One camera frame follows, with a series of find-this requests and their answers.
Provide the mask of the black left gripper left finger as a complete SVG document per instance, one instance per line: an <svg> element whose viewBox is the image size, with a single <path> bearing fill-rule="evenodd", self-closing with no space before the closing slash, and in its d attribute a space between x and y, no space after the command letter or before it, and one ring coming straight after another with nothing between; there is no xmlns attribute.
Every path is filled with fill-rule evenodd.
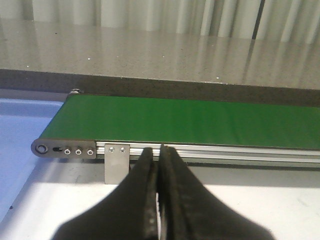
<svg viewBox="0 0 320 240"><path fill-rule="evenodd" d="M54 240L156 240L158 166L144 148L133 169L106 198L62 224Z"/></svg>

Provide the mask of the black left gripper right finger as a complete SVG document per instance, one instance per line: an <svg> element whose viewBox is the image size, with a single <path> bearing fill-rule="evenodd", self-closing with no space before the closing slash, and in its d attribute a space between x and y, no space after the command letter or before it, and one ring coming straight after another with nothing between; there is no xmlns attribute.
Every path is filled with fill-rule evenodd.
<svg viewBox="0 0 320 240"><path fill-rule="evenodd" d="M264 227L211 194L176 149L162 145L158 161L162 240L272 240Z"/></svg>

